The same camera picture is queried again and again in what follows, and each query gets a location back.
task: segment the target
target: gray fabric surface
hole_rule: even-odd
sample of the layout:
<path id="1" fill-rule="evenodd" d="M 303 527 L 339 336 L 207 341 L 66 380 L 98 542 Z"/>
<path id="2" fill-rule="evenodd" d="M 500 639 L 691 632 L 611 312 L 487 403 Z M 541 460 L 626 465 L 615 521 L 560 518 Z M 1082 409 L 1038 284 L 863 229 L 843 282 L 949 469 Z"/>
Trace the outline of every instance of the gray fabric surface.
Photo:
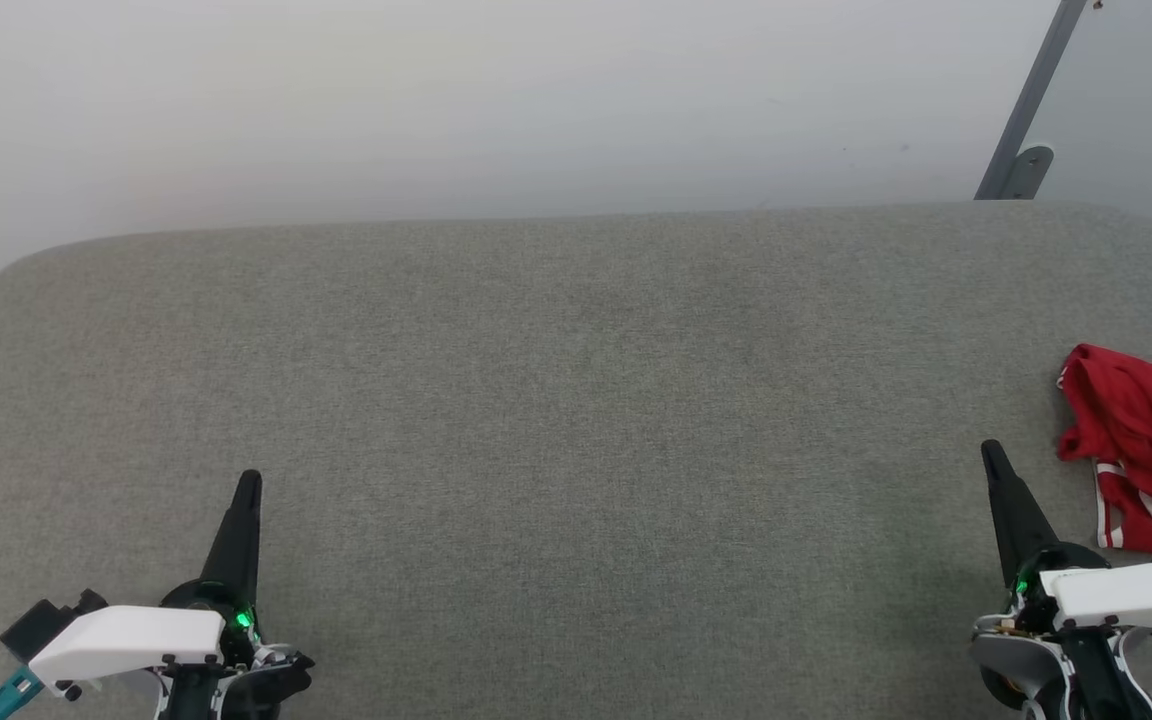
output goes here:
<path id="1" fill-rule="evenodd" d="M 1152 223 L 992 202 L 166 233 L 0 274 L 0 632 L 156 602 L 265 472 L 326 717 L 1008 717 L 978 456 L 1053 525 L 1075 343 L 1152 359 Z M 1152 679 L 1152 647 L 1140 664 Z M 0 647 L 0 682 L 13 669 Z M 23 717 L 146 717 L 111 689 Z"/>

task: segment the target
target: folded red shirt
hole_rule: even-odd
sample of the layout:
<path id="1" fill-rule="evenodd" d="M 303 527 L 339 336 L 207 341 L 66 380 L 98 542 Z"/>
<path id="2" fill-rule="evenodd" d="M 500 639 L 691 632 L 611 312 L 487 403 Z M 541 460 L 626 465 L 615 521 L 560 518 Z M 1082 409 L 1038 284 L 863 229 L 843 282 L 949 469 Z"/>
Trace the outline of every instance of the folded red shirt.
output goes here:
<path id="1" fill-rule="evenodd" d="M 1060 457 L 1097 468 L 1098 543 L 1152 552 L 1152 363 L 1079 344 L 1058 384 L 1075 420 Z"/>

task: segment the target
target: red cloth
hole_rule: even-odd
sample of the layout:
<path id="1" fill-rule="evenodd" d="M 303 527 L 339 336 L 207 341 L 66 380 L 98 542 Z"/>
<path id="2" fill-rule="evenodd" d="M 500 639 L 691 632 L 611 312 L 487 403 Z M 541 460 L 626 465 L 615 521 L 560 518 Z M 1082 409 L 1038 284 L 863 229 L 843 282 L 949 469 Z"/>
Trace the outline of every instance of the red cloth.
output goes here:
<path id="1" fill-rule="evenodd" d="M 1079 344 L 1064 362 L 1060 387 L 1075 420 L 1061 437 L 1061 460 L 1101 462 L 1098 541 L 1102 547 L 1152 552 L 1152 363 Z M 1120 469 L 1105 471 L 1105 464 Z M 1111 506 L 1120 518 L 1116 529 Z"/>

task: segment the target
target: teal cable plug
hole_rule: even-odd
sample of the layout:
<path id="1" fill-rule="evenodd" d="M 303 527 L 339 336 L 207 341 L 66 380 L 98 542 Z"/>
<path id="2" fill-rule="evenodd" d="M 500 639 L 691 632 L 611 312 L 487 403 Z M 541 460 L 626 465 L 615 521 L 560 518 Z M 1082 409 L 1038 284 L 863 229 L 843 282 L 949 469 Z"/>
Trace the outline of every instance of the teal cable plug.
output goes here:
<path id="1" fill-rule="evenodd" d="M 0 720 L 6 720 L 13 712 L 24 707 L 39 692 L 41 692 L 41 680 L 37 679 L 28 666 L 20 667 L 0 688 Z"/>

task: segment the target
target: gray metal bar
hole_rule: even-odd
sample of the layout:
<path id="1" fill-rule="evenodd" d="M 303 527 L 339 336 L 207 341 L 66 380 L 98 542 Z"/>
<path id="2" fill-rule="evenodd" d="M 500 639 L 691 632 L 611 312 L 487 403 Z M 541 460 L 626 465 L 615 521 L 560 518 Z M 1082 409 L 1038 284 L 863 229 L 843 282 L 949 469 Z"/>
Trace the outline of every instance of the gray metal bar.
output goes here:
<path id="1" fill-rule="evenodd" d="M 1007 174 L 1011 173 L 1011 161 L 1015 161 L 1020 153 L 1020 145 L 1025 141 L 1029 124 L 1034 122 L 1038 104 L 1047 92 L 1052 73 L 1056 71 L 1056 65 L 1064 53 L 1064 46 L 1069 45 L 1069 37 L 1074 35 L 1074 26 L 1078 24 L 1078 16 L 1083 14 L 1085 3 L 1087 0 L 1060 0 L 1056 15 L 1052 17 L 1051 26 L 1047 26 L 1047 37 L 1043 38 L 1043 46 L 1038 50 L 1034 65 L 1029 68 L 1025 85 L 1020 89 L 1020 97 L 1011 108 L 1011 116 L 1007 119 L 1002 137 L 998 138 L 998 146 L 993 151 L 993 158 L 990 159 L 990 166 L 980 179 L 980 187 L 975 196 L 977 200 L 996 200 L 1002 197 Z"/>

